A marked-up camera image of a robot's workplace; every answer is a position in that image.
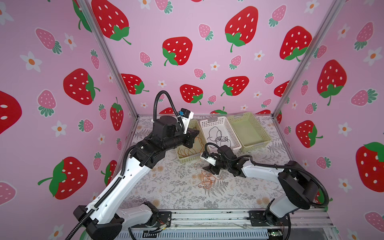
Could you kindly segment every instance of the pink wall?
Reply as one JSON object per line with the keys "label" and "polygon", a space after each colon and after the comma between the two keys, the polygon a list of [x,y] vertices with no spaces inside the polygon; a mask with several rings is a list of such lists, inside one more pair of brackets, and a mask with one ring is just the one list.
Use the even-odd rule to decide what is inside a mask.
{"label": "pink wall", "polygon": [[[211,113],[223,107],[227,113],[273,111],[280,100],[275,93],[281,95],[278,91],[285,89],[284,83],[298,65],[296,58],[284,58],[289,56],[291,47],[301,50],[309,45],[310,35],[316,33],[332,1],[89,2],[117,67],[125,74],[135,108],[139,114],[151,114],[160,90],[171,94],[177,109],[184,107],[195,113]],[[239,40],[232,36],[237,32],[242,35]],[[234,89],[227,89],[229,95],[223,89],[224,83],[230,87],[234,84]],[[209,104],[213,95],[216,101]],[[169,103],[165,100],[158,107],[160,112]]]}
{"label": "pink wall", "polygon": [[[101,170],[119,160],[117,138],[124,146],[134,118],[116,82],[109,81],[110,70],[93,34],[83,24],[79,30],[72,1],[5,0],[0,10],[0,238],[64,239],[76,224],[73,210],[105,188]],[[68,76],[79,68],[84,70]],[[87,73],[100,89],[94,101],[90,85],[90,91],[84,88],[90,84]],[[41,93],[43,101],[38,100]],[[124,113],[118,131],[110,117],[115,97]],[[105,120],[99,104],[105,107]],[[86,119],[93,128],[86,121],[82,132],[78,125]],[[102,143],[100,135],[105,136]],[[101,163],[95,170],[97,152]]]}
{"label": "pink wall", "polygon": [[[282,110],[280,127],[299,163],[327,188],[328,213],[344,240],[384,239],[383,12],[383,1],[345,3],[321,43],[325,53],[320,47]],[[357,51],[355,43],[365,46]],[[336,87],[326,91],[329,83]],[[314,130],[304,132],[309,125],[323,138],[314,142]]]}

